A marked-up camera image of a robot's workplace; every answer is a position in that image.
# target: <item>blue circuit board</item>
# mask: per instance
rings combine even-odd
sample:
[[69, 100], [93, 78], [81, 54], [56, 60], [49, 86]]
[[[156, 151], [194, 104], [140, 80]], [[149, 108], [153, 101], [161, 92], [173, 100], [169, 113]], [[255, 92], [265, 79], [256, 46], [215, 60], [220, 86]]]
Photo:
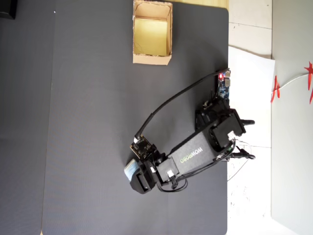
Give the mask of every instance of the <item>blue circuit board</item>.
[[226, 75], [228, 74], [223, 73], [222, 76], [218, 77], [217, 94], [222, 99], [229, 99], [230, 78]]

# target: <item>robotic arm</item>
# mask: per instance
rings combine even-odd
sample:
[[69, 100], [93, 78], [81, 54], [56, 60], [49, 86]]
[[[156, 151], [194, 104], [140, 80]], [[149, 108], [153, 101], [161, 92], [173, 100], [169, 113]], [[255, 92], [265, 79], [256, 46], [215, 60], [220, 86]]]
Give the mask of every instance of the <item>robotic arm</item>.
[[[181, 191], [188, 185], [187, 178], [214, 166], [220, 161], [229, 161], [230, 158], [255, 158], [243, 149], [239, 149], [240, 153], [233, 153], [236, 147], [235, 137], [246, 132], [245, 124], [254, 124], [254, 121], [240, 120], [236, 110], [229, 107], [225, 83], [221, 80], [221, 74], [224, 76], [228, 70], [210, 74], [200, 79], [203, 81], [212, 75], [218, 75], [217, 96], [212, 102], [207, 101], [200, 110], [196, 110], [195, 132], [174, 147], [168, 155], [160, 153], [156, 146], [149, 143], [141, 132], [158, 110], [195, 84], [197, 85], [199, 81], [164, 102], [149, 116], [130, 146], [138, 159], [137, 161], [131, 160], [124, 169], [134, 190], [144, 194], [157, 184], [158, 189], [163, 192]], [[182, 180], [184, 180], [184, 184], [178, 187]], [[163, 189], [163, 186], [168, 184], [172, 185], [172, 189]]]

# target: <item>circuit board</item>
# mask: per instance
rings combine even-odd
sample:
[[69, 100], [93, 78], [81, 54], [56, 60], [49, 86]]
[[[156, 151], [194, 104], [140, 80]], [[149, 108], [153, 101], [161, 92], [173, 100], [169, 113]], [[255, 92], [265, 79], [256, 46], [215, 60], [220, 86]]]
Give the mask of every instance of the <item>circuit board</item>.
[[218, 97], [222, 99], [229, 99], [229, 87], [230, 87], [230, 71], [222, 73], [218, 78]]
[[132, 143], [130, 148], [141, 160], [147, 158], [152, 151], [152, 145], [143, 135], [141, 135], [137, 143]]

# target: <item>white wall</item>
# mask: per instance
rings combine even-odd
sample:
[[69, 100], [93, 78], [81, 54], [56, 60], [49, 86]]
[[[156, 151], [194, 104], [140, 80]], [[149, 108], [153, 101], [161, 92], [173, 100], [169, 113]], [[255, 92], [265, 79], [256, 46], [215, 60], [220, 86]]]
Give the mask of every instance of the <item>white wall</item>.
[[[313, 62], [313, 0], [273, 0], [273, 58], [280, 85]], [[271, 216], [299, 235], [313, 234], [313, 103], [307, 77], [272, 105]]]

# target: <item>black mat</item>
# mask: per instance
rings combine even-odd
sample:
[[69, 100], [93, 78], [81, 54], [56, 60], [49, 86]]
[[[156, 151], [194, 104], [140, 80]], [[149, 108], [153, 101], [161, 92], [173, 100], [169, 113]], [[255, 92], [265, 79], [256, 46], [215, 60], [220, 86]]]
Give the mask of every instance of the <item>black mat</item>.
[[[180, 193], [140, 195], [123, 169], [145, 118], [193, 81], [227, 68], [228, 12], [174, 3], [168, 66], [132, 64], [133, 2], [57, 0], [43, 232], [212, 234], [227, 228], [226, 163]], [[144, 135], [160, 151], [193, 132], [214, 81], [166, 106]]]
[[55, 0], [19, 1], [0, 18], [0, 234], [39, 235]]

